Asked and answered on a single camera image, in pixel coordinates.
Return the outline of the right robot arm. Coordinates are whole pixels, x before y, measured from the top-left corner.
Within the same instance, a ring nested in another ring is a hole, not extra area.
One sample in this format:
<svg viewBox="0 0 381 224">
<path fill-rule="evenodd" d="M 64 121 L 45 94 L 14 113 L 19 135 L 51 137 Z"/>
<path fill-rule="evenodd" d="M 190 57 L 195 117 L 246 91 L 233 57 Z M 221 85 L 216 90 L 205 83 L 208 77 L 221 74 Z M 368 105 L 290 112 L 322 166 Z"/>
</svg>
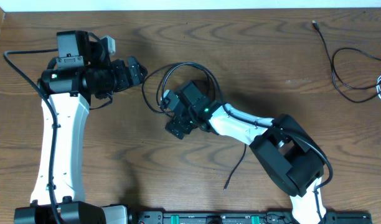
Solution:
<svg viewBox="0 0 381 224">
<path fill-rule="evenodd" d="M 161 103 L 173 113 L 166 131 L 183 139 L 199 128 L 244 143 L 270 179 L 290 196 L 292 216 L 298 223 L 326 221 L 321 187 L 331 181 L 333 170 L 325 153 L 294 118 L 244 113 L 223 100 L 212 101 L 193 81 L 164 91 Z"/>
</svg>

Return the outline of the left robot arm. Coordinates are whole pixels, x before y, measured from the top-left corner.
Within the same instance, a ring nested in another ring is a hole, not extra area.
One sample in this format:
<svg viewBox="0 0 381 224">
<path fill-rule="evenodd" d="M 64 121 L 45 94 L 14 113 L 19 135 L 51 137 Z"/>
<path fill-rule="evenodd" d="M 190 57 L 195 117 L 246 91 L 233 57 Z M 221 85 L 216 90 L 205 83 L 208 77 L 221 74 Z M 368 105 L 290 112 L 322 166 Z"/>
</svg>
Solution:
<svg viewBox="0 0 381 224">
<path fill-rule="evenodd" d="M 124 205 L 87 203 L 83 137 L 91 99 L 110 105 L 115 93 L 142 84 L 147 70 L 135 57 L 111 60 L 115 40 L 82 30 L 58 32 L 55 52 L 41 77 L 32 82 L 42 100 L 42 151 L 30 204 L 15 210 L 14 222 L 128 223 Z"/>
</svg>

